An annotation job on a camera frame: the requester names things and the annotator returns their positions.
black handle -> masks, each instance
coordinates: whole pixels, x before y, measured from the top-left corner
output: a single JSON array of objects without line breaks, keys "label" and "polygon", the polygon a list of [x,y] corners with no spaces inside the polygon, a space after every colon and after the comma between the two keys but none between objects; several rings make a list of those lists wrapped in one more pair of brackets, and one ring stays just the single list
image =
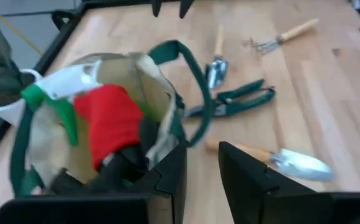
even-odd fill
[{"label": "black handle", "polygon": [[53,23],[58,28],[58,30],[61,30],[61,28],[74,17],[75,14],[70,10],[56,10],[51,12],[51,19],[53,20]]}]

pruning shears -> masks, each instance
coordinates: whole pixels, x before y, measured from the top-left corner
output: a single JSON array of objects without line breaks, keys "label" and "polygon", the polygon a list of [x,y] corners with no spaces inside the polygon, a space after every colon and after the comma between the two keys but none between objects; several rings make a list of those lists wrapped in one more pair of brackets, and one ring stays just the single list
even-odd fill
[{"label": "pruning shears", "polygon": [[[231,116],[236,113],[252,109],[269,102],[275,96],[275,89],[273,86],[262,88],[264,79],[248,83],[236,90],[224,91],[218,93],[214,99],[214,112],[213,116]],[[265,93],[247,101],[236,101],[237,98],[247,96],[248,94],[264,91]],[[196,116],[203,116],[204,105],[199,105],[187,109],[183,113],[183,117],[190,118]]]}]

metal trowel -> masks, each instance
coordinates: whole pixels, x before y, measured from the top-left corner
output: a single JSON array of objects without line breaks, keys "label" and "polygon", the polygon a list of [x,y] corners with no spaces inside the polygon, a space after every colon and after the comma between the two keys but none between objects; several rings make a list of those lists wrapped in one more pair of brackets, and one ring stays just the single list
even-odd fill
[{"label": "metal trowel", "polygon": [[[331,168],[324,162],[288,149],[282,149],[279,154],[274,154],[262,149],[248,147],[241,144],[234,145],[250,156],[269,164],[277,165],[278,171],[284,175],[299,177],[306,180],[330,181],[334,179]],[[219,150],[219,141],[207,140],[206,148],[210,151]]]},{"label": "metal trowel", "polygon": [[205,76],[210,89],[214,89],[223,83],[229,66],[229,63],[223,60],[223,40],[224,28],[223,25],[220,25],[217,31],[214,61],[205,66]]}]

floor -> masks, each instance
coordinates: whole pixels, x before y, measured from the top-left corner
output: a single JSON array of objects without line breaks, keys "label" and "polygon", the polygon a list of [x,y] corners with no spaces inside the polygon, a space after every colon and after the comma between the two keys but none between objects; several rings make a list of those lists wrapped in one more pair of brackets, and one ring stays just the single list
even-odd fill
[{"label": "floor", "polygon": [[[0,14],[73,9],[80,3],[81,0],[0,0]],[[50,14],[6,16],[4,18],[42,52],[47,50],[54,37],[59,33]],[[40,55],[1,21],[0,28],[11,45],[12,58],[18,67],[33,68],[40,59]]]}]

red glove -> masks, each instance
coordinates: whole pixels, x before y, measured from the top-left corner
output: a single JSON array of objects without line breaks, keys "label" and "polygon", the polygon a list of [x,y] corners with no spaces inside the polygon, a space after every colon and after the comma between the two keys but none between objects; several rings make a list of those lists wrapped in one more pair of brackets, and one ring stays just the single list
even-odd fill
[{"label": "red glove", "polygon": [[122,86],[106,84],[73,101],[75,111],[89,124],[94,169],[112,152],[140,144],[143,112]]}]

